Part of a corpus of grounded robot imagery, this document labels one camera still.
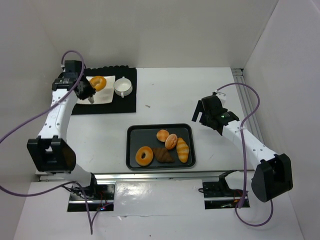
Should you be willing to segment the glazed donut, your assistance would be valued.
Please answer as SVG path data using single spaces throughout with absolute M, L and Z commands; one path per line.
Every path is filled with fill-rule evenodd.
M 94 76 L 89 82 L 96 92 L 103 90 L 107 85 L 107 79 L 103 76 Z
M 153 161 L 153 150 L 149 146 L 142 146 L 135 155 L 135 161 L 139 166 L 148 166 Z

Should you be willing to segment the yellow striped croissant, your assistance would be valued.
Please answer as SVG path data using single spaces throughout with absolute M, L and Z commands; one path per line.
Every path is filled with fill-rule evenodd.
M 176 152 L 178 159 L 185 164 L 188 161 L 190 149 L 181 137 L 177 139 Z

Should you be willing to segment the metal tongs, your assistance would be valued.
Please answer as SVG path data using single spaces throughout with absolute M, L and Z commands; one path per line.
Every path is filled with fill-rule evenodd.
M 94 97 L 93 96 L 90 96 L 88 98 L 88 101 L 91 103 L 91 104 L 94 104 L 95 103 L 95 100 L 94 100 Z

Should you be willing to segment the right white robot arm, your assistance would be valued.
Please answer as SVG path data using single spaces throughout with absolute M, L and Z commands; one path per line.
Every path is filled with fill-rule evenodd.
M 266 203 L 293 188 L 291 160 L 286 154 L 278 154 L 259 141 L 232 111 L 223 107 L 226 95 L 214 92 L 197 102 L 192 121 L 217 131 L 243 153 L 243 190 L 247 191 L 247 162 L 254 169 L 251 189 L 254 195 Z

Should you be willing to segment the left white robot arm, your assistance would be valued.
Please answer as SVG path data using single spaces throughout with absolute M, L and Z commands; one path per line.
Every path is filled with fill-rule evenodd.
M 77 101 L 96 92 L 82 74 L 84 68 L 82 61 L 65 61 L 62 76 L 52 83 L 52 109 L 37 137 L 29 139 L 26 146 L 39 172 L 77 182 L 74 188 L 83 187 L 86 195 L 92 197 L 97 193 L 97 180 L 77 164 L 76 153 L 67 144 L 70 117 Z

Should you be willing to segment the white square plate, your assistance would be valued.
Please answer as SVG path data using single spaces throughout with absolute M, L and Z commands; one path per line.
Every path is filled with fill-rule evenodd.
M 78 100 L 77 104 L 80 105 L 100 105 L 100 104 L 109 104 L 113 101 L 114 95 L 114 83 L 116 80 L 115 75 L 104 76 L 106 78 L 107 83 L 104 89 L 98 91 L 93 95 L 94 97 L 94 104 L 91 104 L 88 99 L 85 100 Z

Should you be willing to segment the white cup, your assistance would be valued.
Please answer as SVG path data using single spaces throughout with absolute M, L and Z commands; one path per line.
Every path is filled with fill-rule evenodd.
M 114 92 L 120 96 L 121 98 L 125 98 L 126 96 L 130 95 L 133 91 L 133 84 L 132 82 L 125 78 L 119 78 L 114 82 L 113 85 Z

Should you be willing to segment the round orange bun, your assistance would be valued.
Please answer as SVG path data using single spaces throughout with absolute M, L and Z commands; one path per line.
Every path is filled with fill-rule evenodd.
M 169 132 L 165 129 L 161 129 L 156 133 L 156 138 L 160 141 L 160 142 L 165 142 L 169 136 Z

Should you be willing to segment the black placemat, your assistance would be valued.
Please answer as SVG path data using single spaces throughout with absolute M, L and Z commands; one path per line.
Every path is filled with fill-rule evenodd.
M 87 68 L 84 71 L 84 74 L 88 80 L 95 76 L 115 76 L 115 81 L 120 78 L 127 78 L 131 81 L 133 90 L 132 93 L 125 98 L 121 98 L 114 91 L 112 102 L 108 104 L 76 104 L 72 110 L 73 115 L 119 114 L 136 112 L 137 70 L 135 68 L 124 65 Z

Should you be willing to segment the chocolate croissant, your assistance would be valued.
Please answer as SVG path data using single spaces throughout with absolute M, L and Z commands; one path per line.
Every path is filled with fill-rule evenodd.
M 159 163 L 173 163 L 175 160 L 165 147 L 152 148 L 154 157 Z

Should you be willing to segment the black baking tray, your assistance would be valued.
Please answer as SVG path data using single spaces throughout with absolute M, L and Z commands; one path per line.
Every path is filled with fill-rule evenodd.
M 170 156 L 174 159 L 172 163 L 160 163 L 156 158 L 147 166 L 140 166 L 136 162 L 137 151 L 144 146 L 150 148 L 164 148 L 165 144 L 159 141 L 156 134 L 160 130 L 166 130 L 170 134 L 175 134 L 182 138 L 189 147 L 188 160 L 183 163 L 178 158 L 176 149 L 168 151 Z M 172 124 L 147 124 L 147 125 L 132 125 L 127 129 L 126 135 L 126 166 L 130 170 L 150 170 L 157 171 L 162 169 L 188 169 L 195 165 L 196 155 L 194 148 L 194 141 L 192 135 L 192 128 L 186 123 L 172 123 Z

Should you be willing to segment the aluminium rail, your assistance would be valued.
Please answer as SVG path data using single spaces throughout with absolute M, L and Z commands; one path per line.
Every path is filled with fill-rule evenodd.
M 242 83 L 242 84 L 246 83 L 243 76 L 243 70 L 241 68 L 232 68 L 231 72 L 232 72 L 232 76 L 235 83 Z M 241 103 L 244 116 L 246 117 L 255 109 L 255 106 L 253 105 L 253 101 L 250 96 L 250 94 L 252 94 L 253 91 L 247 88 L 246 86 L 238 85 L 238 84 L 236 85 L 236 89 L 240 98 L 240 103 Z M 264 143 L 264 139 L 263 139 L 255 114 L 253 114 L 245 122 L 244 125 L 258 140 Z

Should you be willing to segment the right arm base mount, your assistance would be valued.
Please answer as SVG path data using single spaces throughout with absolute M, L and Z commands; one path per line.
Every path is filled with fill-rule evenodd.
M 204 197 L 204 207 L 210 209 L 234 209 L 240 201 L 243 190 L 233 189 L 228 185 L 226 178 L 236 172 L 229 170 L 218 176 L 217 181 L 207 181 L 202 183 L 202 187 L 198 189 Z

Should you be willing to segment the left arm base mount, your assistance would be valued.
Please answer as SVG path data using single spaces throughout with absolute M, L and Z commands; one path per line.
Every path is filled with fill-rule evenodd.
M 85 198 L 77 187 L 64 187 L 69 192 L 67 212 L 86 212 Z M 112 212 L 114 210 L 115 197 L 114 183 L 98 184 L 96 192 L 87 195 L 87 204 L 90 212 Z

